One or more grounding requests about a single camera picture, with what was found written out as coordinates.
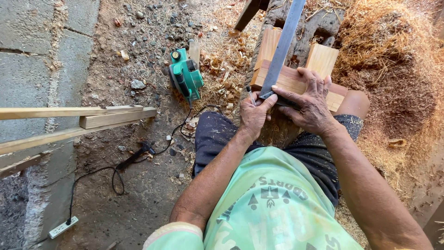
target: light green t-shirt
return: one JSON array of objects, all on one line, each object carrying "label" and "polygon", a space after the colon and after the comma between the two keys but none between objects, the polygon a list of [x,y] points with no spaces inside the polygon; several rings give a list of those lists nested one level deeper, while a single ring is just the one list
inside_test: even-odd
[{"label": "light green t-shirt", "polygon": [[156,230],[144,250],[362,249],[334,219],[330,200],[297,159],[275,147],[246,154],[202,236],[183,222]]}]

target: hand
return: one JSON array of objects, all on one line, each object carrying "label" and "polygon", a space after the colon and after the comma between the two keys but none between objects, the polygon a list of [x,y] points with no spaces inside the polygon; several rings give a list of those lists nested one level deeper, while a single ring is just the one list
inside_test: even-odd
[{"label": "hand", "polygon": [[318,73],[306,68],[298,68],[299,78],[307,83],[307,90],[299,95],[286,91],[275,85],[271,89],[278,95],[296,102],[300,107],[300,113],[290,107],[279,107],[279,111],[290,117],[293,122],[303,130],[316,135],[324,135],[337,128],[337,122],[329,109],[325,98],[332,84],[330,76],[322,80]]},{"label": "hand", "polygon": [[252,142],[261,134],[265,120],[269,121],[271,119],[271,116],[267,114],[267,110],[278,101],[276,94],[271,95],[264,101],[258,100],[259,93],[259,91],[253,92],[253,98],[256,101],[257,107],[251,104],[250,97],[245,98],[241,102],[241,127],[239,131],[245,131],[251,137]]}]

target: hammer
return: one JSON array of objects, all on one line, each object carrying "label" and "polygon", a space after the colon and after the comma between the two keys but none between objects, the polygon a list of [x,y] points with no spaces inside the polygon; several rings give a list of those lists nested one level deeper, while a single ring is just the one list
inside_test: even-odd
[{"label": "hammer", "polygon": [[116,166],[117,170],[122,170],[128,167],[131,163],[133,163],[137,158],[139,158],[144,152],[149,151],[150,154],[155,155],[156,152],[151,148],[150,144],[147,141],[138,141],[137,143],[142,144],[141,149],[139,149],[136,153],[131,155],[126,161],[119,163]]}]

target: metal ruler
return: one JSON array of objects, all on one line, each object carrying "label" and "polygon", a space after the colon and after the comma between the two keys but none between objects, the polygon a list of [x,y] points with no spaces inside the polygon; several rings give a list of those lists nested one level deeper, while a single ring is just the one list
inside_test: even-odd
[{"label": "metal ruler", "polygon": [[[264,84],[262,85],[261,93],[259,98],[267,99],[274,92],[271,90],[271,86],[275,85],[279,73],[281,72],[282,65],[284,64],[285,57],[287,56],[288,49],[293,39],[294,32],[296,31],[299,18],[302,14],[302,9],[304,8],[305,0],[293,0],[288,11],[287,18],[285,20],[284,28],[282,29],[281,37],[277,42],[276,51],[274,52],[273,58],[268,68],[267,75],[265,76]],[[289,106],[295,109],[300,109],[299,105],[295,102],[289,101],[281,96],[278,96],[277,103],[282,106]]]}]

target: wooden workbench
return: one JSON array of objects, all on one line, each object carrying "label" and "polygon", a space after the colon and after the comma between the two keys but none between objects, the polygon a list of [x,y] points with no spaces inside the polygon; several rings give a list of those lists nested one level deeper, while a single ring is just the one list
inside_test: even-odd
[{"label": "wooden workbench", "polygon": [[[255,14],[261,6],[261,8],[263,8],[264,2],[266,2],[266,0],[249,0],[244,8],[244,11],[239,17],[236,26],[243,29],[249,20],[254,16],[251,14],[251,12],[254,12]],[[258,41],[254,49],[254,55],[251,59],[251,64],[246,75],[245,85],[249,85],[253,77],[254,66],[257,61],[264,30],[267,28],[272,29],[273,27],[283,28],[290,5],[291,2],[289,1],[269,0],[267,8],[268,11],[263,20],[261,33],[259,34]],[[333,10],[331,10],[331,12],[320,10],[309,19],[307,19],[305,14],[303,14],[299,20],[295,35],[291,42],[289,52],[285,59],[285,65],[292,68],[299,66],[303,67],[305,65],[310,50],[310,42],[314,35],[322,36],[323,42],[321,42],[321,44],[331,47],[334,42],[334,36],[339,30],[339,25],[341,24],[343,16],[343,9],[336,9],[336,12]],[[243,100],[246,96],[247,93],[243,91],[241,94],[241,100]],[[288,146],[296,139],[300,129],[278,110],[273,109],[271,116],[272,120],[265,122],[258,141],[265,145],[274,145],[281,148]],[[233,122],[237,126],[240,125],[239,105],[237,105],[234,111]]]}]

